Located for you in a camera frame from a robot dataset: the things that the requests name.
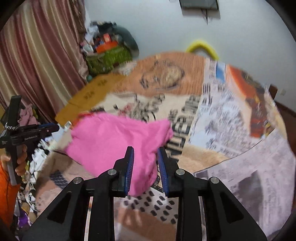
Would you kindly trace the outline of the orange sleeve forearm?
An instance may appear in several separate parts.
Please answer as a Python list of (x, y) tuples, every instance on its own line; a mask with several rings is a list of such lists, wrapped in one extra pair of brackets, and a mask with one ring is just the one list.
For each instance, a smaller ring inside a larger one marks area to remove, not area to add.
[(13, 215), (15, 210), (15, 203), (18, 191), (20, 190), (20, 184), (12, 186), (8, 172), (6, 172), (1, 166), (0, 173), (0, 214), (1, 220), (5, 227), (10, 228), (13, 222)]

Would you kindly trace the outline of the person's left hand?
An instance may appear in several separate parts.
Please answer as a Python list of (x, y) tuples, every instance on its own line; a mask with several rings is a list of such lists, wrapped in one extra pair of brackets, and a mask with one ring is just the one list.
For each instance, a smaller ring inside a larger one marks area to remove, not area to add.
[[(26, 158), (27, 158), (27, 146), (22, 145), (22, 154), (17, 160), (18, 166), (15, 169), (15, 172), (18, 176), (23, 176), (26, 172)], [(8, 173), (7, 163), (11, 160), (10, 155), (1, 154), (1, 166), (4, 171)]]

